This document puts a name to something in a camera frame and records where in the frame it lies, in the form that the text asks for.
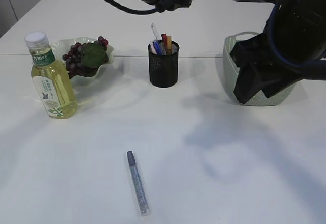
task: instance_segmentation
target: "green basket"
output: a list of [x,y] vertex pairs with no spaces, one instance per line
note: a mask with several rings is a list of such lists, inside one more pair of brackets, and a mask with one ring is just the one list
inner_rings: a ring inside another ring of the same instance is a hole
[[[257,35],[256,32],[242,32],[234,36],[227,37],[224,40],[224,48],[223,48],[223,72],[224,72],[224,89],[228,96],[238,102],[237,98],[235,97],[233,91],[239,76],[239,67],[233,62],[232,58],[230,57],[230,52],[233,49],[235,43],[238,41],[237,37],[241,35]],[[245,106],[275,106],[282,103],[292,92],[294,89],[295,84],[287,87],[286,89],[280,91],[278,94],[267,98],[262,91],[256,93],[247,103]]]

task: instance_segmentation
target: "glitter pen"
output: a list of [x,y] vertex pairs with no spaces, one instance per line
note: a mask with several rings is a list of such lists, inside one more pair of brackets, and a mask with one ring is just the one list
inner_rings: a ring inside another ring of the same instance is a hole
[[134,190],[137,196],[139,209],[141,211],[141,215],[142,216],[149,215],[149,208],[145,197],[145,192],[143,189],[142,181],[139,176],[138,168],[132,151],[127,152],[127,158],[129,162],[130,173],[133,181]]

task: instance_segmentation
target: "red marker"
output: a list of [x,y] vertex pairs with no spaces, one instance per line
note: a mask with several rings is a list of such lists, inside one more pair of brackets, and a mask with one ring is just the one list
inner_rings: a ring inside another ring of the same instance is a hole
[[167,45],[168,45],[167,34],[162,34],[162,39],[163,39],[164,47],[165,49],[167,49]]

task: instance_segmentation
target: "black mesh pen holder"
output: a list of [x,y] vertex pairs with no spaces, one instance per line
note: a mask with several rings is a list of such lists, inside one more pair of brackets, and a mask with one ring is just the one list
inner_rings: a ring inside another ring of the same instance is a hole
[[179,45],[172,41],[172,54],[157,55],[148,45],[149,79],[159,88],[169,88],[178,81]]

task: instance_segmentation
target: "white bottle cap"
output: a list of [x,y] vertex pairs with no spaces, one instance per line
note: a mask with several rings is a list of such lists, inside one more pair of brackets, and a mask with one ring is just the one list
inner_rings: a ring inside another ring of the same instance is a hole
[[25,42],[29,49],[43,49],[50,44],[44,32],[31,32],[27,34]]

